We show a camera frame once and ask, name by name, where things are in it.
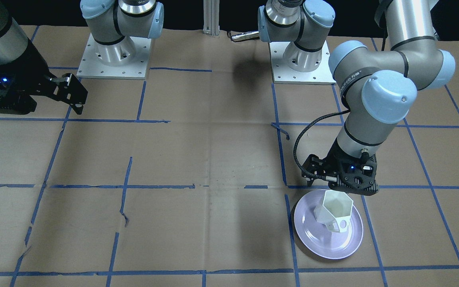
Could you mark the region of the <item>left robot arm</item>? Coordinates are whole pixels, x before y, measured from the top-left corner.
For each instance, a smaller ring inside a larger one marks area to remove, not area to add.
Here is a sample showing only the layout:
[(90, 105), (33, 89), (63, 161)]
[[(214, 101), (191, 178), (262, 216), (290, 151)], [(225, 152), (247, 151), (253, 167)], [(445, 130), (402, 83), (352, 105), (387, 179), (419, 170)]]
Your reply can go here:
[[(302, 72), (317, 68), (334, 21), (333, 7), (323, 0), (268, 0), (257, 13), (260, 40), (288, 42), (284, 59)], [(301, 136), (294, 143), (293, 158), (308, 187), (324, 180), (336, 191), (376, 194), (378, 148), (407, 116), (418, 91), (443, 87), (454, 75), (454, 57), (436, 46), (428, 1), (381, 0), (375, 21), (385, 22), (390, 51), (370, 51), (352, 40), (328, 59), (348, 117), (326, 158), (311, 154), (301, 164)]]

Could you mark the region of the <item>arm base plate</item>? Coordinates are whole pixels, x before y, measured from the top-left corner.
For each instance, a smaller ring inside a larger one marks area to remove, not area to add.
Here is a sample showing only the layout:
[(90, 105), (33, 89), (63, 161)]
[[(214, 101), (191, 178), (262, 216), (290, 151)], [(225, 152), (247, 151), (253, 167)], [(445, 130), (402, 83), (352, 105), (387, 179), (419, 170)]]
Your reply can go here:
[(84, 79), (145, 80), (153, 41), (125, 37), (120, 43), (102, 45), (89, 36), (77, 77)]
[(294, 42), (271, 42), (269, 49), (274, 83), (335, 84), (327, 41), (318, 51), (304, 51)]

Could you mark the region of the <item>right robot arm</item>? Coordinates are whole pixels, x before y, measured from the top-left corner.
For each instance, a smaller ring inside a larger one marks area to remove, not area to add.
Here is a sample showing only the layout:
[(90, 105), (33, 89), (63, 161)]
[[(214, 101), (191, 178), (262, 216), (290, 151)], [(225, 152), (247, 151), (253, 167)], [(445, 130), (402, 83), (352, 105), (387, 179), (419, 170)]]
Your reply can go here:
[[(82, 16), (103, 64), (135, 57), (132, 37), (159, 38), (164, 7), (156, 0), (82, 0)], [(36, 110), (33, 96), (44, 96), (82, 114), (88, 91), (72, 73), (50, 72), (46, 60), (0, 1), (0, 113), (26, 115)]]

